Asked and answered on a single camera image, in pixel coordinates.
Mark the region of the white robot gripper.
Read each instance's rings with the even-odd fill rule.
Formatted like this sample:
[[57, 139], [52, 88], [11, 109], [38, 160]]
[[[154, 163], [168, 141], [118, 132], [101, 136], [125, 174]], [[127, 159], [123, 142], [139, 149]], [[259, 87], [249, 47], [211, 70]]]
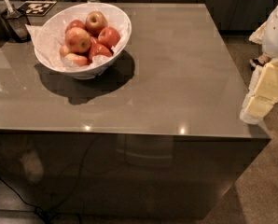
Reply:
[[[262, 50], [271, 58], [278, 58], [278, 6], [266, 20]], [[245, 95], [240, 119], [258, 124], [278, 103], [278, 59], [272, 59], [254, 70], [248, 93]]]

